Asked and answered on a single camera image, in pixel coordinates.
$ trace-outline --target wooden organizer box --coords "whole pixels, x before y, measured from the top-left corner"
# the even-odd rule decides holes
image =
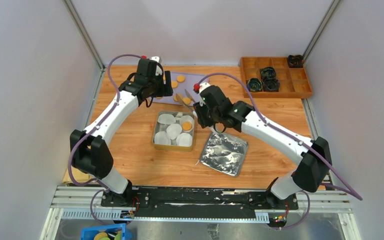
[[[313,89],[307,77],[306,69],[289,68],[286,57],[241,57],[240,78],[246,85],[251,78],[261,79],[260,69],[273,67],[276,78],[280,82],[279,91],[251,92],[253,98],[286,98],[307,99],[313,94]],[[247,91],[243,90],[243,96],[249,98]]]

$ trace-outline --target aluminum foil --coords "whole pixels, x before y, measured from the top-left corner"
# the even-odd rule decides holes
[[[236,177],[241,171],[247,150],[248,142],[245,140],[227,133],[212,132],[199,160],[214,170]]]

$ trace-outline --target white wall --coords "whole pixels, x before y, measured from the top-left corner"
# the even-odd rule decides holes
[[[364,240],[384,238],[384,1],[345,0],[306,65],[310,102]]]
[[[62,1],[0,1],[0,239],[39,239],[98,78]]]
[[[165,64],[236,66],[242,56],[303,54],[331,0],[73,2],[106,64],[133,53]]]

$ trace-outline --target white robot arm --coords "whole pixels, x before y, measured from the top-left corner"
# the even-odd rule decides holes
[[[173,95],[170,72],[165,72],[164,82],[163,68],[159,61],[159,57],[139,60],[136,73],[132,73],[119,87],[119,97],[116,95],[113,102],[91,125],[83,131],[73,131],[70,136],[70,145],[73,149],[74,145],[86,133],[96,129],[87,140],[79,145],[78,149],[75,149],[72,166],[99,179],[111,192],[124,199],[126,203],[131,200],[132,183],[113,167],[113,158],[107,144],[110,143],[124,120],[146,98]],[[298,165],[293,173],[276,178],[268,186],[267,191],[271,193],[267,195],[268,198],[271,198],[267,199],[268,202],[273,202],[275,205],[276,201],[284,200],[301,190],[308,192],[317,190],[329,169],[312,153],[308,152],[302,143],[312,146],[331,163],[329,145],[326,140],[321,137],[312,140],[300,136],[266,117],[264,117],[265,122],[263,122],[251,105],[243,101],[231,103],[219,87],[207,82],[195,85],[194,91],[200,95],[199,102],[195,103],[193,107],[201,127],[215,129],[215,124],[222,123],[225,129],[234,128],[268,143]],[[112,110],[113,112],[102,121],[113,108],[114,102],[117,104]],[[268,123],[296,136],[300,141],[297,142],[288,138],[269,127]]]
[[[252,135],[278,149],[297,165],[295,171],[273,180],[267,188],[272,194],[268,202],[284,200],[301,190],[315,192],[318,189],[329,168],[303,144],[311,146],[332,164],[329,144],[325,139],[318,137],[312,140],[296,134],[257,113],[253,106],[243,101],[231,103],[219,87],[207,82],[196,84],[194,91],[200,95],[199,102],[193,106],[201,127],[215,128],[215,124],[221,123],[224,129],[233,128]],[[285,133],[295,136],[298,141]]]

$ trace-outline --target blue container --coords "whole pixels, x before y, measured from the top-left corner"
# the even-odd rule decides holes
[[[94,240],[94,237],[102,232],[105,233],[117,233],[121,231],[121,240],[130,240],[133,238],[130,230],[126,229],[125,223],[120,224],[112,224],[105,226],[93,226],[93,227],[85,227],[81,230],[81,240]]]

